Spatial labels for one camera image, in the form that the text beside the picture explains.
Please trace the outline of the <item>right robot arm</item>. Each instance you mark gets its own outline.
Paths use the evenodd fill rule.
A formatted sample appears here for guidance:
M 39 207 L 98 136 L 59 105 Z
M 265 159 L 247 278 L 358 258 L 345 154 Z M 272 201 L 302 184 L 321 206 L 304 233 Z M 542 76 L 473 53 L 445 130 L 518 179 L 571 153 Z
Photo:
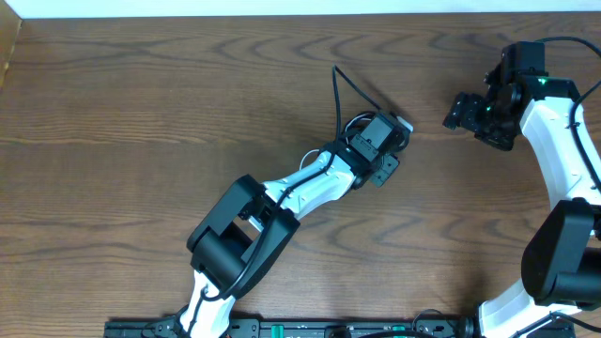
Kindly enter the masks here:
M 459 93 L 444 127 L 463 128 L 476 139 L 510 151 L 518 135 L 532 147 L 550 212 L 521 258 L 520 278 L 463 317 L 457 337 L 552 337 L 579 326 L 576 315 L 600 306 L 600 157 L 583 118 L 579 93 L 567 78 L 545 69 L 547 38 L 503 48 L 485 76 L 486 95 Z

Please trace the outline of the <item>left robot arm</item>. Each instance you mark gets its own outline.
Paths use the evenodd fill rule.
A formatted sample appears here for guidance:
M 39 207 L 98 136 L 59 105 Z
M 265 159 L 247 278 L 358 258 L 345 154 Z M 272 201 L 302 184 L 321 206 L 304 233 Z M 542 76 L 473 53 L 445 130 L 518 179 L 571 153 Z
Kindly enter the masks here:
M 268 273 L 316 208 L 365 182 L 377 186 L 392 175 L 412 126 L 388 112 L 365 112 L 338 128 L 316 159 L 280 179 L 237 179 L 187 240 L 192 254 L 191 301 L 177 317 L 180 337 L 219 337 L 236 300 Z

